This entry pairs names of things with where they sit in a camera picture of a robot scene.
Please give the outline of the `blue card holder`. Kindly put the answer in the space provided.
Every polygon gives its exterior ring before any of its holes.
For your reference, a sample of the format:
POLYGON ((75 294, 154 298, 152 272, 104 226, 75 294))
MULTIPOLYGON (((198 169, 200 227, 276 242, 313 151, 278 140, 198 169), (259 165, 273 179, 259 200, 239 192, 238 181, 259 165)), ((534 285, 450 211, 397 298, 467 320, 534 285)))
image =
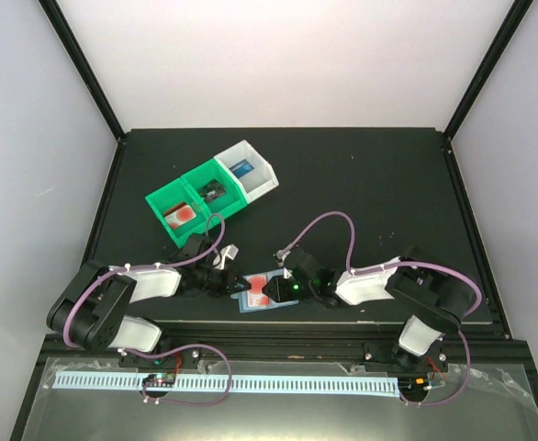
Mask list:
MULTIPOLYGON (((267 278, 267 282, 268 282, 273 276, 280 276, 281 274, 282 274, 282 271, 277 269, 277 270, 268 271, 268 272, 251 274, 251 275, 247 275, 245 277, 248 278, 248 277, 254 276, 254 275, 265 275, 266 278, 267 278)), ((273 309, 278 309, 278 308, 294 306, 294 305, 297 305, 299 303, 298 300, 287 301, 287 302, 284 302, 284 303, 275 303, 274 301, 272 301, 270 299, 270 304, 269 304, 268 307, 265 307, 265 308, 248 308, 246 306, 245 295, 246 295, 246 292, 241 292, 241 293, 238 293, 238 294, 231 294, 230 295, 230 297, 232 299, 237 300, 239 302, 240 313, 255 312, 255 311, 268 311, 268 310, 273 310, 273 309)))

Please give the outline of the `white red-dot card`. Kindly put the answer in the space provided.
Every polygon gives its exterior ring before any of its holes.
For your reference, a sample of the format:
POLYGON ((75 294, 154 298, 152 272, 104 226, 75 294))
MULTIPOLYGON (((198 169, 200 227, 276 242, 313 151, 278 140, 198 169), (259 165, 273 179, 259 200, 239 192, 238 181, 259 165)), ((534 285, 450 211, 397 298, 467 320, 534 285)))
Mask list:
POLYGON ((184 201, 171 207, 163 214, 163 219, 172 230, 180 228, 195 218, 195 210, 184 201))
POLYGON ((270 304, 270 298, 263 294, 267 283, 265 275, 254 275, 247 278, 251 288, 246 291, 245 300, 248 308, 265 308, 270 304))

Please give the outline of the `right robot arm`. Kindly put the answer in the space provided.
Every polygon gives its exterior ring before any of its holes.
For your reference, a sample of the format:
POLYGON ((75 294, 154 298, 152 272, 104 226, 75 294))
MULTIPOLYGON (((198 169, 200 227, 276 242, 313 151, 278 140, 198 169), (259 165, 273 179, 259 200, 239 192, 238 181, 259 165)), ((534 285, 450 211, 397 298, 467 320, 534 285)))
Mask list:
POLYGON ((285 253, 280 272, 262 293, 276 303, 314 299, 328 308, 392 301, 408 313, 397 341, 368 349, 378 365, 416 372, 432 345, 460 331, 463 319, 483 295, 470 277, 433 261, 418 247, 391 260, 363 268, 334 270, 296 246, 285 253))

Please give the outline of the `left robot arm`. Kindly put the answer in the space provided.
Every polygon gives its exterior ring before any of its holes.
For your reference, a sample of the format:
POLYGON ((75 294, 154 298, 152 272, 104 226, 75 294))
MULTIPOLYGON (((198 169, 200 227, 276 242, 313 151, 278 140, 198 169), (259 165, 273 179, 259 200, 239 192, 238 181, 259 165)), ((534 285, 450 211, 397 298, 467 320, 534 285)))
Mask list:
POLYGON ((129 306, 191 290, 226 297, 250 289, 247 279, 231 268, 238 248, 230 244, 215 252, 213 244, 206 235, 193 234, 169 260, 147 266, 90 260, 50 307, 46 324, 71 346, 92 353, 139 351, 151 366, 163 366, 171 359, 171 342, 154 321, 129 315, 129 306))

